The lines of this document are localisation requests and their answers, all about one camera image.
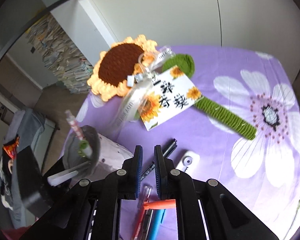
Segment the pink checked bunny pen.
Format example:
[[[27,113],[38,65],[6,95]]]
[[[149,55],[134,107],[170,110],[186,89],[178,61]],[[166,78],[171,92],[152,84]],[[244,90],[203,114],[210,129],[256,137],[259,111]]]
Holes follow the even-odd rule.
[[[81,127],[79,126],[76,118],[71,113],[71,111],[67,109],[65,111],[65,114],[66,114],[66,120],[67,120],[68,124],[70,125],[70,127],[72,128],[72,130],[74,131],[74,133],[76,134],[78,139],[80,141],[85,140],[83,131],[82,131]]]

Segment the grey sofa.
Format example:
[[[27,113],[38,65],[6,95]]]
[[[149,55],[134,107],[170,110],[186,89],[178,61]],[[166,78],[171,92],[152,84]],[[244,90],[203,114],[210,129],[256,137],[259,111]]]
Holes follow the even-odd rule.
[[[0,228],[31,225],[47,207],[41,175],[54,122],[33,109],[17,111],[0,139]]]

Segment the grey perforated pen holder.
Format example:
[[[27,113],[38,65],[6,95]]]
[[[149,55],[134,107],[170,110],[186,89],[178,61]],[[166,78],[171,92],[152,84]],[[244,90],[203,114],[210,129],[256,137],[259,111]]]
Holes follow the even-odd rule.
[[[74,177],[74,181],[81,179],[102,180],[111,172],[121,169],[126,159],[133,157],[132,152],[97,133],[95,128],[85,125],[82,130],[93,151],[90,159],[79,155],[79,139],[75,132],[70,133],[64,146],[64,168],[70,169],[85,161],[90,162],[84,171],[80,171]]]

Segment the purple floral tablecloth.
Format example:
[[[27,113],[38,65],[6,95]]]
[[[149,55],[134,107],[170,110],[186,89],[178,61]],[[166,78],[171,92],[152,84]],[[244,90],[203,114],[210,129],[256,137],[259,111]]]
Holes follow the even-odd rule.
[[[141,145],[148,165],[155,145],[176,139],[175,163],[186,151],[200,155],[193,178],[218,180],[279,239],[289,239],[300,198],[300,109],[281,62],[230,47],[174,46],[173,51],[192,56],[192,82],[254,125],[256,138],[246,140],[190,107],[151,131],[141,121],[127,123],[111,140],[131,151]]]

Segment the white bookshelf cabinet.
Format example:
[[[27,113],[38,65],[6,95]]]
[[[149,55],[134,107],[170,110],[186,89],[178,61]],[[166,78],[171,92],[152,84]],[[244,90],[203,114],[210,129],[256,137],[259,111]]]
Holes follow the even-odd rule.
[[[124,38],[158,45],[243,48],[275,56],[290,81],[300,71],[300,10],[293,0],[69,0],[52,11],[90,62]]]

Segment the orange utility knife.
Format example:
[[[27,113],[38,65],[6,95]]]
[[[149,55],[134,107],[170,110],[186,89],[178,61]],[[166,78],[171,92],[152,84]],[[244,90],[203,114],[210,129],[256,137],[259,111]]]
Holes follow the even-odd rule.
[[[144,202],[143,208],[145,210],[164,210],[173,209],[176,207],[175,199],[159,200],[155,202]]]

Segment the white ribbon bow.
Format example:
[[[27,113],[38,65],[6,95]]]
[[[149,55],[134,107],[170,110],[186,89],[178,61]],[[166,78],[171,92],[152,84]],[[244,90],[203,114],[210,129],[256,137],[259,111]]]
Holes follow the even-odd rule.
[[[127,122],[137,121],[140,111],[145,106],[147,95],[154,87],[157,78],[156,69],[175,56],[170,46],[164,46],[158,52],[144,52],[138,58],[141,73],[134,75],[135,84],[123,98],[115,118],[111,122],[111,130],[120,130]]]

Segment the crocheted sunflower with green stem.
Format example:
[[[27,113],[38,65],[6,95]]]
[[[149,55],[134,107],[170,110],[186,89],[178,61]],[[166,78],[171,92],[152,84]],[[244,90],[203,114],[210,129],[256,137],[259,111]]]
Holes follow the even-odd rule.
[[[102,101],[107,102],[114,96],[124,97],[131,88],[128,86],[128,77],[142,73],[142,64],[149,65],[154,62],[158,51],[157,43],[147,40],[145,35],[136,39],[127,37],[122,42],[111,45],[108,51],[100,52],[100,59],[93,68],[93,74],[87,84],[91,92],[99,95]],[[204,97],[198,88],[191,88],[187,93],[189,98],[195,100],[194,105],[218,124],[240,134],[248,140],[256,136],[256,128],[232,113],[218,103]]]

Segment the white sunflower greeting card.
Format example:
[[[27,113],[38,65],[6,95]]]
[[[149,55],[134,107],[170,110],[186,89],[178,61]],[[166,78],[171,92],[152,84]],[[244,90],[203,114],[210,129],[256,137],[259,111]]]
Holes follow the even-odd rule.
[[[176,65],[157,75],[139,109],[147,131],[170,120],[194,105],[202,94]]]

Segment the stack of papers and books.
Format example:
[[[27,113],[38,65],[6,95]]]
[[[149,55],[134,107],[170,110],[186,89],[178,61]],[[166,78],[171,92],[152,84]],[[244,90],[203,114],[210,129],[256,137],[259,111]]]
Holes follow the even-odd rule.
[[[25,34],[41,55],[44,67],[61,85],[72,94],[89,92],[87,80],[93,73],[93,65],[51,14],[39,19]]]

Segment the white correction tape dispenser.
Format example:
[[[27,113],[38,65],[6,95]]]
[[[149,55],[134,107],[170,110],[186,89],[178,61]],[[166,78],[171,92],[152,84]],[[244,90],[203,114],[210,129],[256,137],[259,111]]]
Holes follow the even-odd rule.
[[[196,171],[200,163],[200,155],[193,151],[187,151],[180,159],[176,169],[185,173],[193,173]]]

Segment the blue pen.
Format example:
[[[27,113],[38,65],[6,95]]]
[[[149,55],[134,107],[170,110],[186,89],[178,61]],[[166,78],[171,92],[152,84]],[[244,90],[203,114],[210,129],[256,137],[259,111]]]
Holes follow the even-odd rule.
[[[150,228],[147,236],[147,240],[155,240],[157,239],[157,235],[159,232],[160,225],[162,224],[164,220],[166,210],[160,209],[160,210],[154,210],[152,220],[150,223]]]

